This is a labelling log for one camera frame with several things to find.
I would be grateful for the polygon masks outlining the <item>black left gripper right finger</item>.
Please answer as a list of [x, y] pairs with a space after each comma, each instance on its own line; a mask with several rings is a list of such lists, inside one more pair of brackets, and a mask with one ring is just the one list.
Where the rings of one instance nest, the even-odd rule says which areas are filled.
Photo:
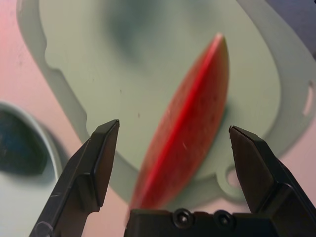
[[268, 217], [280, 237], [314, 237], [316, 208], [289, 169], [256, 134], [231, 126], [229, 135], [251, 213]]

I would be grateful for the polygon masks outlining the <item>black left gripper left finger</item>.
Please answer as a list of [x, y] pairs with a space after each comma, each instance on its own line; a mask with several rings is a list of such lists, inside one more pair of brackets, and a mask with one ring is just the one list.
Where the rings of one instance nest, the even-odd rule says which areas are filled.
[[30, 235], [80, 237], [89, 214], [103, 206], [119, 120], [100, 125], [69, 159]]

